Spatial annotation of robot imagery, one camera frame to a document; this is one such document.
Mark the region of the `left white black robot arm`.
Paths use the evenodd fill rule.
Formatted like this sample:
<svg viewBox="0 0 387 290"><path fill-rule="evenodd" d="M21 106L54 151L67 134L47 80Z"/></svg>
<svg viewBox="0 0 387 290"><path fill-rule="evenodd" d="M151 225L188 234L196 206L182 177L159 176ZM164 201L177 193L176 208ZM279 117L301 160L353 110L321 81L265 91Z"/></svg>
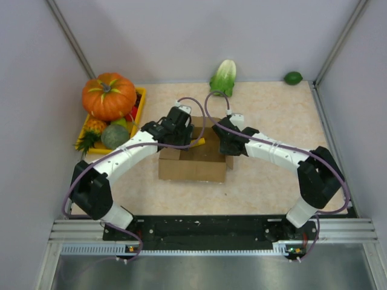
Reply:
<svg viewBox="0 0 387 290"><path fill-rule="evenodd" d="M70 200L91 219L114 225L119 236L132 239L137 232L135 217L114 202L111 186L138 162L160 151L164 144L176 149L189 145L194 129L190 113L189 106L174 106L167 116L146 123L110 154L91 164L79 162L74 168Z"/></svg>

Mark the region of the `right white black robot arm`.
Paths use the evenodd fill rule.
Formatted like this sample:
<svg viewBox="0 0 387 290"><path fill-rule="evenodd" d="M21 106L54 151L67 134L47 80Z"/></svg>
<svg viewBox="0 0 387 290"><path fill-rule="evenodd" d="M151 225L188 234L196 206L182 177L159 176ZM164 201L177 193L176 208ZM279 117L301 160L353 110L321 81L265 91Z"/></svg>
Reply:
<svg viewBox="0 0 387 290"><path fill-rule="evenodd" d="M230 116L215 123L212 129L220 139L221 154L258 158L296 175L301 197L289 209L282 224L282 232L289 239L298 238L305 230L305 223L345 188L344 176L325 147L300 149L252 127L239 130Z"/></svg>

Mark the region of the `yellow cream tube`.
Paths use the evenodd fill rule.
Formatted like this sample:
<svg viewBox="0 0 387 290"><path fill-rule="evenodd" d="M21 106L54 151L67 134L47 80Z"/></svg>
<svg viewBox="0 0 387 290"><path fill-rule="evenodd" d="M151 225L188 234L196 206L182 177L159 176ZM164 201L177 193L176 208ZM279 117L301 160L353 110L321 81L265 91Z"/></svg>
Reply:
<svg viewBox="0 0 387 290"><path fill-rule="evenodd" d="M202 146L202 145L205 145L205 143L206 143L205 138L200 138L198 140L192 140L190 142L190 148Z"/></svg>

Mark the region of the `brown cardboard express box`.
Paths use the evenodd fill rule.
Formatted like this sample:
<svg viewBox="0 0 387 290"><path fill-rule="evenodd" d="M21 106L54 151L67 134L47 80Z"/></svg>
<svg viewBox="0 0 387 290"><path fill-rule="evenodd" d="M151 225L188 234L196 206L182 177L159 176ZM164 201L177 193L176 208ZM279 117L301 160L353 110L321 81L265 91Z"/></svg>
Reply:
<svg viewBox="0 0 387 290"><path fill-rule="evenodd" d="M202 117L192 117L192 139L203 131L204 144L188 150L164 148L158 159L158 178L172 181L209 181L222 183L227 169L233 169L233 156L220 153L220 139L213 131L213 122Z"/></svg>

